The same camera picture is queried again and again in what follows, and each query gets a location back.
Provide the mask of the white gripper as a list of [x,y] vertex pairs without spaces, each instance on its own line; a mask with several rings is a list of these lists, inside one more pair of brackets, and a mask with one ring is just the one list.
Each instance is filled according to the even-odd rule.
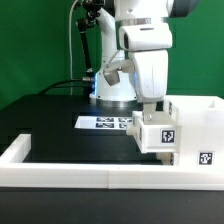
[[143,105],[143,120],[150,121],[156,102],[162,101],[167,91],[168,53],[166,50],[130,52],[134,72],[131,77],[136,95]]

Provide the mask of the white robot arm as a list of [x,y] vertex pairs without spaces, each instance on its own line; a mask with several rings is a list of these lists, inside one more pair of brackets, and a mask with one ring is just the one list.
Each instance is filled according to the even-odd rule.
[[98,25],[101,66],[90,101],[105,106],[143,104],[143,120],[152,119],[167,92],[168,53],[173,37],[167,20],[186,17],[200,0],[81,0],[86,11],[81,34]]

